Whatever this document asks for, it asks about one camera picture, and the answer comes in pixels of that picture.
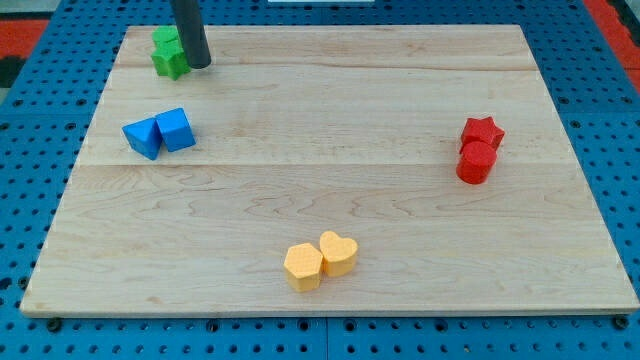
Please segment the black cylindrical robot arm stick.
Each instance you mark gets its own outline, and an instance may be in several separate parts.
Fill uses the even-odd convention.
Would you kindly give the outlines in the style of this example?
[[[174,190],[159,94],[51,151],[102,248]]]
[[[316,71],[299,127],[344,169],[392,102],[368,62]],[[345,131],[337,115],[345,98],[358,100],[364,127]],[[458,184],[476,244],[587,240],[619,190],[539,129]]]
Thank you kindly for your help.
[[[187,64],[193,69],[204,69],[211,62],[208,41],[198,0],[169,1]]]

